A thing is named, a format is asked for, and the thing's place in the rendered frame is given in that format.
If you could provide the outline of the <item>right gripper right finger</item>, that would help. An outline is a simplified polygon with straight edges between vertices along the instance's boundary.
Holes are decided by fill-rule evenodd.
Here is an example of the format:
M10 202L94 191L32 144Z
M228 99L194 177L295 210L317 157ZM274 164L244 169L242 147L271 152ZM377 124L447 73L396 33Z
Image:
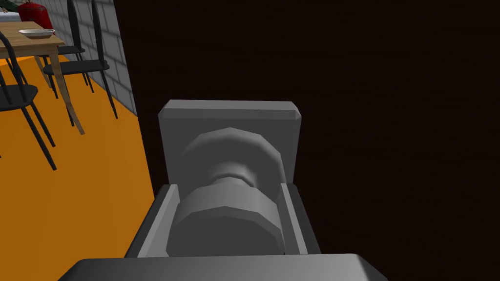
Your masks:
M285 255L321 254L306 208L293 183L283 183L276 201Z

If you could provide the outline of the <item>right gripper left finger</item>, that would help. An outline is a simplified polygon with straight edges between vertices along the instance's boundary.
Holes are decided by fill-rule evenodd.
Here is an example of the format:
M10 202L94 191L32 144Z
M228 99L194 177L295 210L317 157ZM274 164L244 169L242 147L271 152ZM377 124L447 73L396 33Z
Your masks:
M169 256L167 242L179 202L178 186L163 185L154 198L125 258Z

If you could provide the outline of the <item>grey door knob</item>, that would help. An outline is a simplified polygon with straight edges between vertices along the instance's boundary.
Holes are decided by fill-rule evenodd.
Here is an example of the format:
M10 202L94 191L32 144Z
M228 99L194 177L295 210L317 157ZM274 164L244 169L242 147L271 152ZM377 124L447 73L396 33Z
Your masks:
M170 100L158 115L180 202L171 257L284 255L276 201L301 115L290 101Z

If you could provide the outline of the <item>dark brown door leaf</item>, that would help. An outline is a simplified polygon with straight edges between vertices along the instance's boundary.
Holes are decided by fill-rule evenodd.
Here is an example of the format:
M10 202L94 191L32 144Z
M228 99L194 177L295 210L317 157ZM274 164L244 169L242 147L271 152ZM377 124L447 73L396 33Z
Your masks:
M170 100L284 100L321 252L500 281L500 0L114 0L153 194Z

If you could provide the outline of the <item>black chair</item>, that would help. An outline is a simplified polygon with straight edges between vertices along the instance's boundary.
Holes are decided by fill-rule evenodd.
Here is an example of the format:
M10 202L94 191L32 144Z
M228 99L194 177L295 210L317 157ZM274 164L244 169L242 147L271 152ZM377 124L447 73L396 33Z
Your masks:
M81 36L80 36L80 29L79 29L79 25L78 25L78 17L77 17L75 4L74 4L73 0L66 0L66 4L67 4L67 13L68 13L69 24L70 24L70 28L71 28L71 36L72 36L72 40L73 40L74 45L64 45L64 46L58 47L59 55L75 54L77 60L82 61L83 58L82 58L81 53L85 52L85 49L83 49L81 46ZM40 56L40 58L43 59L44 66L48 65L48 62L47 62L48 56L47 55ZM85 84L88 85L91 89L91 92L94 93L94 89L93 89L93 86L92 86L92 83L91 83L91 80L90 80L88 73L83 73L82 76L84 78ZM54 81L52 80L52 78L50 76L48 77L48 79L49 79L50 86L53 89L53 92L55 94L55 97L56 97L56 99L58 99L59 97L57 94L57 90L55 88Z
M70 2L70 0L67 0L68 4L68 13L74 11L74 4ZM101 29L101 23L100 23L100 16L99 16L99 11L98 7L96 4L95 0L91 0L91 8L92 8L92 20L93 20L93 28L94 28L94 33L95 33L95 40L96 40L96 45L97 45L97 53L98 53L98 59L97 60L77 60L77 61L67 61L67 62L61 62L61 71L62 75L74 75L74 74L82 74L87 76L88 84L90 85L91 90L93 91L93 88L91 86L90 79L88 77L89 72L99 72L101 74L101 77L104 82L104 87L110 102L110 105L112 107L114 117L118 119L117 111L116 111L116 106L114 105L114 101L109 89L109 85L107 83L107 79L105 77L105 71L109 69L109 65L107 61L104 59L104 45L103 45L103 37L102 37L102 29ZM48 75L50 78L52 76L55 77L54 74L54 63L51 62L50 64L46 63L46 66L43 68L43 73Z
M57 167L49 153L49 150L47 149L40 133L38 132L38 129L36 128L26 109L27 106L32 107L35 116L37 117L37 120L39 121L48 141L50 142L51 146L54 147L55 143L48 131L43 118L41 117L36 105L34 104L34 98L38 94L38 88L34 85L24 83L22 79L23 72L18 65L14 48L2 32L0 32L0 41L2 41L6 48L9 57L7 60L12 65L11 73L13 74L17 82L16 84L7 85L2 73L0 72L0 112L15 111L18 109L22 111L48 163L53 170L56 170Z

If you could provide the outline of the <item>wooden dining table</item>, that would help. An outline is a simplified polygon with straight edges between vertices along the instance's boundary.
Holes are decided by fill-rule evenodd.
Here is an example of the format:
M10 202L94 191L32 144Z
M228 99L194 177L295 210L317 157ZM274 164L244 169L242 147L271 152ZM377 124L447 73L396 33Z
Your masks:
M68 95L58 57L59 51L57 46L65 45L65 42L55 35L51 35L51 37L47 39L29 39L19 32L23 29L37 28L40 28L40 26L33 21L0 22L0 32L5 35L13 46L16 57L36 57L41 55L49 56L50 64L54 72L54 80L57 83L60 96L64 100L65 106L74 121L74 124L78 128L79 133L83 135L84 130Z

